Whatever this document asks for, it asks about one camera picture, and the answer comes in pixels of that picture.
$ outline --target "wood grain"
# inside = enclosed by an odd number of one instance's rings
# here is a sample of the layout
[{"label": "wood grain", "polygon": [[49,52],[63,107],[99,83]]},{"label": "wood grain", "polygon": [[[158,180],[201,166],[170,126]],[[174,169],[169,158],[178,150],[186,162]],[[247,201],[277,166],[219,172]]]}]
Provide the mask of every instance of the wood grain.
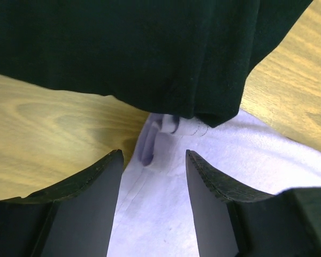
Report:
[{"label": "wood grain", "polygon": [[[252,71],[242,107],[321,151],[321,0]],[[147,115],[113,97],[0,76],[0,199],[54,184],[113,149],[127,163]]]}]

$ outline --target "white fabric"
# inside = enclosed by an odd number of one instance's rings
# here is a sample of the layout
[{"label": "white fabric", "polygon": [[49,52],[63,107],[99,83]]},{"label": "white fabric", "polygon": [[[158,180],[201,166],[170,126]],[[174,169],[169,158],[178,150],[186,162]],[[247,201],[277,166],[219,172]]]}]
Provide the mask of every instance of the white fabric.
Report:
[{"label": "white fabric", "polygon": [[108,257],[198,256],[186,149],[258,190],[321,187],[321,153],[291,141],[254,116],[216,128],[197,119],[151,114],[121,181]]}]

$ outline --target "light wood surface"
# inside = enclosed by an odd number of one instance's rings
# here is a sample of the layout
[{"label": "light wood surface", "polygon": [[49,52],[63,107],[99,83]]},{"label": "light wood surface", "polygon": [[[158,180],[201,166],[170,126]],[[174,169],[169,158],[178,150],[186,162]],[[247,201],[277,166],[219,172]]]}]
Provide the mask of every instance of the light wood surface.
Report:
[{"label": "light wood surface", "polygon": [[[248,78],[242,107],[321,151],[321,0]],[[0,199],[26,196],[120,148],[147,113],[112,97],[57,92],[0,76]]]}]

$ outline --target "dark green fabric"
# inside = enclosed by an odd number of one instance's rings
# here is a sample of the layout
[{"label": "dark green fabric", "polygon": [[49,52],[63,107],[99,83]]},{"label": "dark green fabric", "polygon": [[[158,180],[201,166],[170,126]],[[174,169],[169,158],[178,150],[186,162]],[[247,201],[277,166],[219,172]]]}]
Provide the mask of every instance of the dark green fabric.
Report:
[{"label": "dark green fabric", "polygon": [[217,126],[312,0],[0,0],[0,74]]}]

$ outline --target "fabric fold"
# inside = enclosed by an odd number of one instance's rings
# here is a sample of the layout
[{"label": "fabric fold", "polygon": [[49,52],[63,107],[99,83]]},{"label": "fabric fold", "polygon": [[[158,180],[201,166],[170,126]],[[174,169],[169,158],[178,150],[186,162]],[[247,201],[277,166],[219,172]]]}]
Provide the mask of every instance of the fabric fold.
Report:
[{"label": "fabric fold", "polygon": [[211,128],[202,121],[151,114],[121,181],[109,257],[198,256],[185,152],[258,190],[321,187],[321,153],[289,140],[240,110]]},{"label": "fabric fold", "polygon": [[215,127],[312,0],[0,1],[0,74]]}]

